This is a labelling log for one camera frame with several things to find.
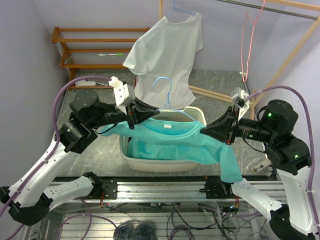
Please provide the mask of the blue hanger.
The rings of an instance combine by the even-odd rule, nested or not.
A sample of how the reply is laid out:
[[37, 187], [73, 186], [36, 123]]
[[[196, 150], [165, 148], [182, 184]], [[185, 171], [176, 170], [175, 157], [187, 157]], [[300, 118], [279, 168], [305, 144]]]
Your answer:
[[170, 78], [168, 78], [168, 77], [166, 77], [166, 76], [158, 77], [158, 78], [155, 80], [155, 82], [154, 82], [154, 84], [152, 85], [152, 87], [154, 88], [154, 87], [156, 86], [156, 84], [157, 84], [160, 80], [162, 80], [162, 79], [168, 81], [168, 83], [169, 83], [169, 90], [168, 90], [168, 92], [167, 92], [167, 94], [166, 94], [166, 102], [164, 103], [164, 107], [163, 107], [163, 108], [159, 108], [158, 111], [170, 110], [170, 111], [172, 111], [172, 112], [181, 113], [181, 114], [187, 116], [187, 117], [188, 117], [189, 119], [191, 119], [193, 122], [198, 123], [198, 122], [199, 122], [198, 120], [196, 120], [195, 118], [193, 118], [193, 117], [190, 116], [189, 114], [185, 113], [184, 111], [172, 108], [170, 96], [171, 96], [171, 91], [172, 91], [172, 86], [173, 86], [173, 85], [172, 85], [172, 81], [171, 81]]
[[165, 15], [165, 17], [168, 17], [173, 11], [178, 11], [178, 12], [182, 12], [182, 13], [188, 13], [192, 16], [196, 15], [197, 12], [196, 11], [189, 11], [189, 10], [185, 10], [185, 9], [180, 9], [177, 8], [177, 1], [173, 0], [172, 2], [172, 8], [170, 9], [170, 11]]

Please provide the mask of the teal t shirt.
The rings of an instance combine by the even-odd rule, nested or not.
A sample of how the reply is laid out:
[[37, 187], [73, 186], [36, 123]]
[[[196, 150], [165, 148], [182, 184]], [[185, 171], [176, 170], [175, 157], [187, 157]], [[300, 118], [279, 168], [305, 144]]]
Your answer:
[[109, 124], [99, 130], [104, 137], [117, 134], [130, 138], [128, 155], [146, 160], [184, 160], [201, 165], [220, 165], [220, 179], [237, 183], [243, 177], [235, 153], [226, 145], [200, 131], [201, 122], [176, 122], [149, 118], [134, 129], [127, 122]]

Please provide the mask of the pink wire hanger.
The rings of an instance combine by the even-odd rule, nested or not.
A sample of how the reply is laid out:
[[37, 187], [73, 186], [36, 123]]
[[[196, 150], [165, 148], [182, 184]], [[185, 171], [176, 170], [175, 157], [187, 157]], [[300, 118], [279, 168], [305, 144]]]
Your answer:
[[[242, 32], [241, 32], [241, 45], [240, 45], [240, 67], [242, 82], [245, 83], [249, 76], [250, 59], [252, 55], [253, 41], [255, 36], [255, 28], [257, 22], [265, 8], [266, 0], [261, 0], [261, 7], [259, 8], [258, 14], [252, 18], [246, 11], [244, 15]], [[246, 34], [247, 25], [250, 26], [250, 34]]]

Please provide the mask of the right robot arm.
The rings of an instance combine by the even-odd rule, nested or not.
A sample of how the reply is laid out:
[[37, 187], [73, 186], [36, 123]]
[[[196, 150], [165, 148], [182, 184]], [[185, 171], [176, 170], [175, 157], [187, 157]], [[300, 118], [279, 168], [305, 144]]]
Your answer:
[[221, 194], [226, 198], [236, 195], [253, 206], [281, 240], [316, 239], [319, 230], [307, 195], [312, 157], [307, 144], [292, 134], [298, 114], [288, 102], [275, 99], [265, 106], [260, 120], [238, 116], [239, 109], [229, 107], [200, 132], [227, 145], [235, 138], [264, 143], [264, 152], [280, 176], [286, 203], [272, 199], [246, 179], [222, 183]]

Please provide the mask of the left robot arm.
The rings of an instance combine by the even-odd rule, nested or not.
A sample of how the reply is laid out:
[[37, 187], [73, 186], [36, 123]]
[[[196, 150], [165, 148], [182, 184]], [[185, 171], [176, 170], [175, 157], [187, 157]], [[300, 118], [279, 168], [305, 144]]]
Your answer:
[[114, 103], [101, 102], [93, 89], [80, 90], [69, 106], [72, 110], [69, 120], [36, 165], [14, 185], [0, 188], [0, 201], [9, 206], [8, 213], [18, 223], [32, 226], [73, 199], [98, 199], [104, 183], [93, 172], [58, 186], [51, 187], [50, 183], [68, 162], [97, 139], [96, 129], [121, 122], [135, 129], [137, 124], [160, 113], [157, 107], [137, 98], [121, 111]]

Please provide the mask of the white t shirt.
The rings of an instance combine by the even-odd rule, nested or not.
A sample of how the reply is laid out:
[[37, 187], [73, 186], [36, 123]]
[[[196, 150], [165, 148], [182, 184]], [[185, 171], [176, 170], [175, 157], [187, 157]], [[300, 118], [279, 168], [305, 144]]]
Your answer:
[[133, 45], [123, 66], [137, 76], [135, 95], [141, 101], [163, 108], [172, 81], [170, 102], [173, 109], [183, 109], [196, 98], [189, 88], [196, 52], [203, 48], [202, 16], [199, 12], [186, 21], [159, 20]]

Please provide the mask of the blue hanger under white shirt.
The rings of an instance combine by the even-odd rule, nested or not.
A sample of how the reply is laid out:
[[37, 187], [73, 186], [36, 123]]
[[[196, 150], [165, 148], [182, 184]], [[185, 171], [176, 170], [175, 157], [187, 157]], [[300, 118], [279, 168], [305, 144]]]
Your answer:
[[196, 11], [189, 11], [189, 10], [185, 10], [185, 9], [180, 9], [177, 8], [177, 1], [173, 0], [172, 2], [172, 8], [170, 9], [170, 11], [165, 15], [165, 17], [168, 17], [173, 11], [178, 11], [178, 12], [182, 12], [182, 13], [188, 13], [192, 16], [196, 15], [197, 12]]

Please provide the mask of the cream plastic laundry basket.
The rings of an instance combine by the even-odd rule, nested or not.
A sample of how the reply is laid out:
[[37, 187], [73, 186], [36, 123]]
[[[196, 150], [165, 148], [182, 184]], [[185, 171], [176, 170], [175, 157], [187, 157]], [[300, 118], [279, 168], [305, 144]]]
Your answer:
[[[163, 121], [187, 122], [190, 120], [188, 116], [193, 117], [203, 125], [207, 124], [203, 111], [194, 106], [187, 106], [182, 110], [182, 112], [163, 110], [154, 118], [156, 120]], [[119, 138], [120, 155], [134, 171], [155, 173], [188, 172], [194, 170], [199, 165], [198, 163], [189, 160], [153, 160], [132, 158], [129, 156], [128, 144], [128, 137], [121, 136]]]

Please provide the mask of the green white marker pen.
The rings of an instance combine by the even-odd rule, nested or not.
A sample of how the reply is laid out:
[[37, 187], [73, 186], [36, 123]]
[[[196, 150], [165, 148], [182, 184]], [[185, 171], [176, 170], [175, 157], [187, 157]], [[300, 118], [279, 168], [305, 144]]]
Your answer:
[[105, 57], [105, 56], [123, 56], [123, 53], [99, 53], [98, 56]]

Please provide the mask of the white box on rack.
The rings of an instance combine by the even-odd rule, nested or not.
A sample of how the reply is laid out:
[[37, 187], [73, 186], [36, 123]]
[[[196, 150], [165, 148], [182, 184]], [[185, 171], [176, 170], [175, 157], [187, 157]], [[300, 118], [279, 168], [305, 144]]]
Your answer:
[[80, 81], [77, 81], [75, 83], [76, 87], [82, 88], [82, 87], [96, 87], [97, 83], [95, 81], [92, 80], [87, 80], [87, 79], [83, 79]]

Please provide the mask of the wooden shoe rack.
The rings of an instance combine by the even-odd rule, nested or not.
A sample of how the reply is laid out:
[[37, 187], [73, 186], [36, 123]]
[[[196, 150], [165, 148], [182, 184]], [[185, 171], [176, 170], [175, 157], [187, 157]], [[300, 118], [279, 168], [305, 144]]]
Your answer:
[[120, 63], [76, 63], [72, 54], [112, 54], [129, 53], [130, 48], [70, 48], [68, 44], [133, 44], [135, 38], [67, 38], [63, 33], [146, 33], [150, 28], [63, 28], [54, 27], [51, 34], [53, 44], [60, 44], [62, 56], [60, 67], [68, 70], [68, 80], [76, 77], [78, 70], [123, 70], [125, 67]]

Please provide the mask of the metal hanging rod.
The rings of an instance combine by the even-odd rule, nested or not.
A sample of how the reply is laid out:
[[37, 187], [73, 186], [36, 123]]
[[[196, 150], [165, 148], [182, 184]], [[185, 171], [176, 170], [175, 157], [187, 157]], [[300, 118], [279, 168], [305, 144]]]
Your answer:
[[[240, 2], [240, 1], [235, 1], [235, 0], [216, 0], [216, 1], [221, 2], [221, 3], [251, 8], [251, 9], [257, 9], [257, 10], [262, 9], [261, 6], [249, 4], [249, 3], [244, 3], [244, 2]], [[296, 12], [291, 12], [291, 11], [285, 11], [285, 10], [279, 10], [279, 9], [269, 8], [269, 7], [264, 7], [263, 10], [267, 11], [267, 12], [271, 12], [271, 13], [277, 13], [277, 14], [282, 14], [282, 15], [286, 15], [286, 16], [292, 16], [292, 17], [314, 20], [314, 21], [316, 21], [318, 19], [318, 17], [316, 17], [316, 16], [311, 16], [311, 15], [306, 15], [306, 14], [296, 13]]]

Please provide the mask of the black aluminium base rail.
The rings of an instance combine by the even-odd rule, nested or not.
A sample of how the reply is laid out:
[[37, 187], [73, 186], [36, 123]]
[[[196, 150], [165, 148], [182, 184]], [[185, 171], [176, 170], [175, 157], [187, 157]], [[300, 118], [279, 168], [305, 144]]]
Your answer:
[[102, 177], [109, 202], [174, 202], [234, 199], [231, 185], [218, 176]]

